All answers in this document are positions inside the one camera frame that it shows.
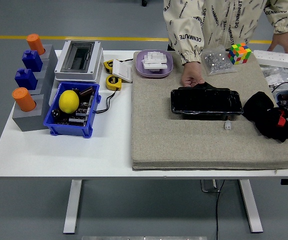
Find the person's left hand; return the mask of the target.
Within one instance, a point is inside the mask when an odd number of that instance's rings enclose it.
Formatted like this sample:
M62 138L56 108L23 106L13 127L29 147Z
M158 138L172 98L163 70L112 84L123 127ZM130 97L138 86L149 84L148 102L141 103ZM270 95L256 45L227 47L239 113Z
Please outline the person's left hand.
M273 34L272 42L267 51L272 52L276 46L281 46L284 52L288 54L288 32Z

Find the person's right hand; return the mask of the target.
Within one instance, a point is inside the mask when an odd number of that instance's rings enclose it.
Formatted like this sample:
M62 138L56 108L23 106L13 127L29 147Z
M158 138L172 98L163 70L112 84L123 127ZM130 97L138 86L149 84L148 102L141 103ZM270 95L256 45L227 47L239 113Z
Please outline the person's right hand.
M181 84L184 87L194 87L203 84L205 81L202 76L202 65L199 62L189 62L184 64L181 76Z

